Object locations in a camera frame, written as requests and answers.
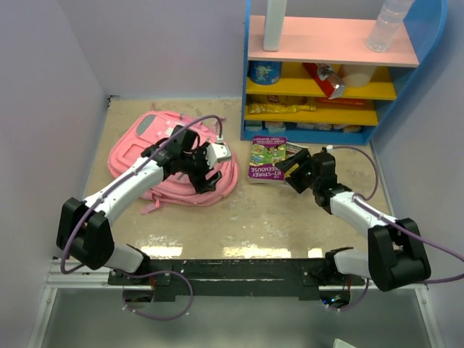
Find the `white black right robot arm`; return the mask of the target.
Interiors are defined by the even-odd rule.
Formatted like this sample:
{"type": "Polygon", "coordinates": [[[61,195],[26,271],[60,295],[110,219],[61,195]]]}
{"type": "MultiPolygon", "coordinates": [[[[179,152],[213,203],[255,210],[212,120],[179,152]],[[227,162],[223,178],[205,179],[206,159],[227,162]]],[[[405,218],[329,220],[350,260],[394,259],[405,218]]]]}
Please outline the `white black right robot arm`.
{"type": "Polygon", "coordinates": [[[328,283],[338,285],[353,275],[372,280],[382,291],[391,291],[430,278],[431,266],[416,222],[382,213],[340,183],[335,157],[327,149],[316,154],[303,149],[275,166],[297,193],[311,190],[319,207],[367,239],[367,252],[352,247],[326,252],[320,276],[328,283]]]}

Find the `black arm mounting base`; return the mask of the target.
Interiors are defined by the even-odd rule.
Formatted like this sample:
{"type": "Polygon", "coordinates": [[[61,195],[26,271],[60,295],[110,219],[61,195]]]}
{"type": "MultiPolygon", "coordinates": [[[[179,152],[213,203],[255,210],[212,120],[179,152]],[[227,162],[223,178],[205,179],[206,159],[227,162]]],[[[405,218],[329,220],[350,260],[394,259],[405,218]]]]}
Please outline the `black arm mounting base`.
{"type": "Polygon", "coordinates": [[[111,286],[151,290],[152,299],[172,302],[176,297],[296,297],[319,300],[321,286],[346,288],[365,282],[342,275],[323,258],[151,260],[133,278],[113,270],[111,286]]]}

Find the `pink student backpack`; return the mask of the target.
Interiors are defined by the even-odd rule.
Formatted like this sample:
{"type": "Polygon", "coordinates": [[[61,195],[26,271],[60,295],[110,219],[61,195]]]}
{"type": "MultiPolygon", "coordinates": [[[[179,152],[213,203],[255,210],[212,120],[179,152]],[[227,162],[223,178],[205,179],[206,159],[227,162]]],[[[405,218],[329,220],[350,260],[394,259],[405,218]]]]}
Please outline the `pink student backpack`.
{"type": "MultiPolygon", "coordinates": [[[[169,137],[177,125],[183,126],[193,119],[174,111],[149,111],[140,116],[124,133],[109,153],[107,166],[113,177],[121,176],[140,157],[145,148],[169,137]]],[[[147,214],[166,204],[183,206],[210,206],[229,195],[239,180],[239,165],[235,157],[220,163],[207,175],[210,178],[221,172],[216,190],[197,194],[186,176],[177,174],[145,192],[141,198],[151,203],[142,209],[147,214]]]]}

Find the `purple book underneath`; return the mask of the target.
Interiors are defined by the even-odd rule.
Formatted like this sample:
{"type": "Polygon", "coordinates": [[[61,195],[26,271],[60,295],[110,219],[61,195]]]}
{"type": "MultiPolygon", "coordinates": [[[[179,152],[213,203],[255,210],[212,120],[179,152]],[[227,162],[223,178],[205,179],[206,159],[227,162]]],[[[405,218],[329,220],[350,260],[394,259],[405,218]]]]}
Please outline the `purple book underneath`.
{"type": "Polygon", "coordinates": [[[286,159],[286,137],[254,136],[248,168],[248,180],[256,184],[281,184],[284,174],[276,167],[286,159]]]}

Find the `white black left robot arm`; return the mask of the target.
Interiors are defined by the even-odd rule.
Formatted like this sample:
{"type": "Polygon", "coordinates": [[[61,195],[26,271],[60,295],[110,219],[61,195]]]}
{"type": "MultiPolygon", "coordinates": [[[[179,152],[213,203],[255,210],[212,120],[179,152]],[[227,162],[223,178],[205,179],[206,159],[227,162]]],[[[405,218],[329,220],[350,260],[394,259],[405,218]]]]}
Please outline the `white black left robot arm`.
{"type": "Polygon", "coordinates": [[[62,256],[74,257],[92,270],[118,269],[132,283],[145,283],[150,276],[147,256],[133,246],[116,245],[111,227],[142,194],[175,174],[186,175],[198,194],[216,189],[222,175],[213,169],[231,159],[231,150],[222,138],[199,146],[195,145],[197,139],[196,132],[176,126],[171,137],[145,148],[108,186],[83,200],[68,199],[57,231],[62,256]]]}

